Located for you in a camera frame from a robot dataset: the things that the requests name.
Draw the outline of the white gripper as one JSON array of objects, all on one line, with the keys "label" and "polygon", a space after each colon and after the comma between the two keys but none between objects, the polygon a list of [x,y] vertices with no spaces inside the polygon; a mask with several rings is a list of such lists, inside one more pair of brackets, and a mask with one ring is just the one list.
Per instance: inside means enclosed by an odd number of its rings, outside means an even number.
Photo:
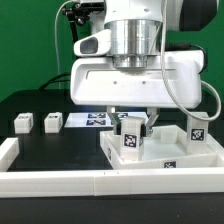
[{"label": "white gripper", "polygon": [[72,67],[70,95],[77,105],[104,105],[115,135],[121,134],[121,120],[114,106],[156,107],[147,109],[141,136],[153,133],[158,108],[182,105],[193,109],[202,99],[199,50],[170,51],[148,59],[144,69],[116,69],[110,57],[82,58]]}]

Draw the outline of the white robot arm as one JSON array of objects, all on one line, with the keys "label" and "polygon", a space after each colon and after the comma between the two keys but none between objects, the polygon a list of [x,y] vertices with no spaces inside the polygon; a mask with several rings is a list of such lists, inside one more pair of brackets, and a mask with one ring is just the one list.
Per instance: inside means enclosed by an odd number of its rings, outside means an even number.
[{"label": "white robot arm", "polygon": [[206,54],[191,44],[167,44],[166,32],[199,31],[216,16],[219,0],[80,0],[93,22],[90,36],[74,43],[70,94],[77,105],[145,107],[151,134],[160,108],[191,112],[201,102]]}]

